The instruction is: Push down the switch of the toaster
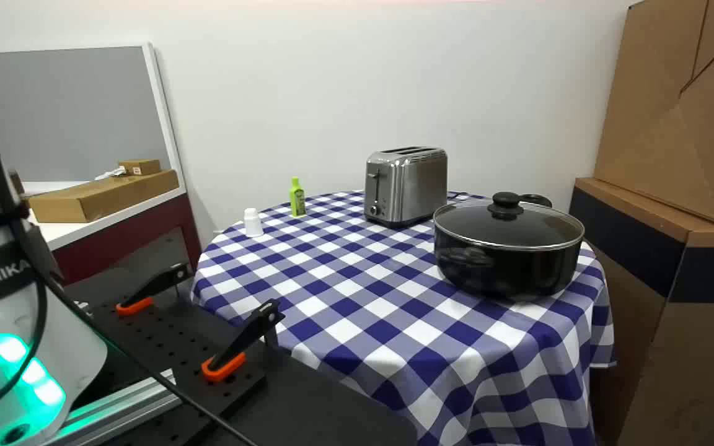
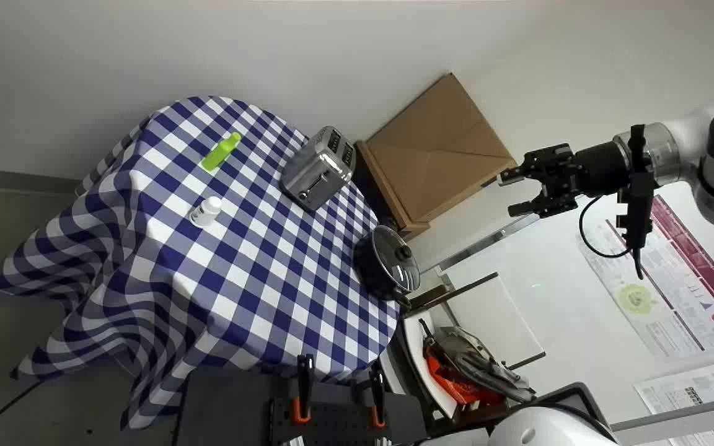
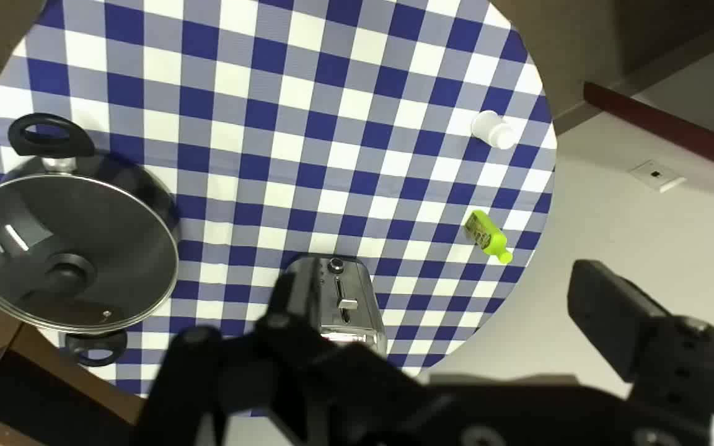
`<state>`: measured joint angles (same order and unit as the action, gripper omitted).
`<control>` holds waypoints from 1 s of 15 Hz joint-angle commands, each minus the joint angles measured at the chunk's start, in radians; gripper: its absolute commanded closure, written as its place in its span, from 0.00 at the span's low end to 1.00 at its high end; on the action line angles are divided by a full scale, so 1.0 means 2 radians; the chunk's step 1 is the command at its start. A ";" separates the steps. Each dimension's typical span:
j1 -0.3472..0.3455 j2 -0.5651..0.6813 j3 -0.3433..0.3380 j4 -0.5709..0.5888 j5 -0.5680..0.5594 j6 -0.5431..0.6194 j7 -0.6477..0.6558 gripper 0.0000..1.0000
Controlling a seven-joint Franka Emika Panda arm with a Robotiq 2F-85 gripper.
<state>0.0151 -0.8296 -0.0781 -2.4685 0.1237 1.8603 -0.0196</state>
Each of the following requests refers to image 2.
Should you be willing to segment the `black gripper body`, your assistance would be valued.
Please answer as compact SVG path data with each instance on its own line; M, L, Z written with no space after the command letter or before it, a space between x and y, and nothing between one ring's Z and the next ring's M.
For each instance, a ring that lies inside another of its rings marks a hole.
M524 156L521 168L541 183L536 209L573 209L577 197L606 197L627 183L627 161L617 143L536 149Z

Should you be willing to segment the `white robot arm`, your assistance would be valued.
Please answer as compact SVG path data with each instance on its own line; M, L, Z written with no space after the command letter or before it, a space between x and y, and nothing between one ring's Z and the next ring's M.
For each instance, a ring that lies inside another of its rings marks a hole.
M704 220L714 226L714 105L680 120L643 126L643 163L656 185L687 183ZM609 197L629 185L634 171L629 131L573 152L568 143L528 152L500 171L500 183L537 182L541 193L509 209L510 216L556 216L577 197Z

